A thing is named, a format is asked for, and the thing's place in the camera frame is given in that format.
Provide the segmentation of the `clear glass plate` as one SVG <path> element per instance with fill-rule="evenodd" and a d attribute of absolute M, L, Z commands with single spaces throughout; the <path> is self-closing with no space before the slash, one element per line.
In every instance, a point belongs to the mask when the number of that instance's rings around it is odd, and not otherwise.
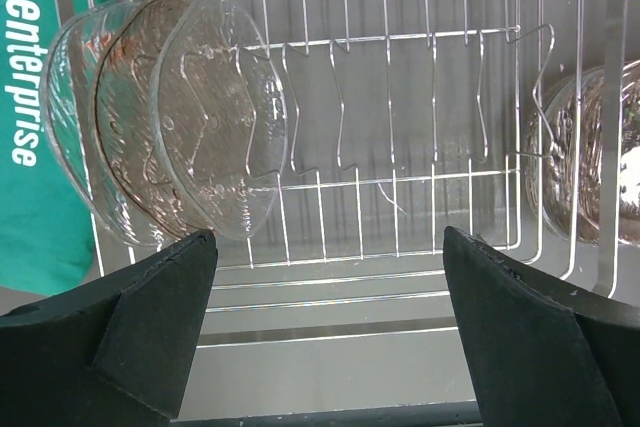
<path fill-rule="evenodd" d="M 110 0 L 59 27 L 41 74 L 45 133 L 59 165 L 96 222 L 124 243 L 157 247 L 164 234 L 109 177 L 91 139 L 89 90 L 111 37 L 141 4 Z"/>
<path fill-rule="evenodd" d="M 224 237 L 264 225 L 288 146 L 284 87 L 237 0 L 193 0 L 152 70 L 156 152 L 177 190 Z"/>
<path fill-rule="evenodd" d="M 522 160 L 527 201 L 542 211 L 544 222 L 568 238 L 577 222 L 577 240 L 599 241 L 602 183 L 604 69 L 581 75 L 581 101 L 576 77 L 567 76 L 544 94 L 542 111 L 531 115 Z M 623 121 L 619 165 L 618 235 L 622 244 L 639 244 L 639 62 L 623 68 Z"/>

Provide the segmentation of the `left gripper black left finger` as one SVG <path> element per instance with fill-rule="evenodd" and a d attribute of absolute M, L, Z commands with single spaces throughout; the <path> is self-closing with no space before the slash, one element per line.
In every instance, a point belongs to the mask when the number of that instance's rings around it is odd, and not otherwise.
<path fill-rule="evenodd" d="M 1 317 L 4 426 L 167 426 L 179 415 L 218 261 L 201 230 Z"/>

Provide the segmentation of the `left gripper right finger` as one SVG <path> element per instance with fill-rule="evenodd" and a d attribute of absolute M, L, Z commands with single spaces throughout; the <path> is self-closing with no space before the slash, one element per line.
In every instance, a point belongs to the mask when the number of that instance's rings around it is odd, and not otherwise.
<path fill-rule="evenodd" d="M 484 425 L 638 425 L 637 307 L 452 226 L 443 264 Z"/>

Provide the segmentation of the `amber glass plate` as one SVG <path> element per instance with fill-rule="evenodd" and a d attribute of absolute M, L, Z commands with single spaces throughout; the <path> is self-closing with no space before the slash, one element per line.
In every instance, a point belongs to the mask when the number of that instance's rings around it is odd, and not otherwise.
<path fill-rule="evenodd" d="M 125 198 L 159 230 L 182 238 L 206 221 L 166 173 L 148 106 L 151 74 L 187 0 L 145 0 L 107 42 L 90 90 L 94 143 Z"/>

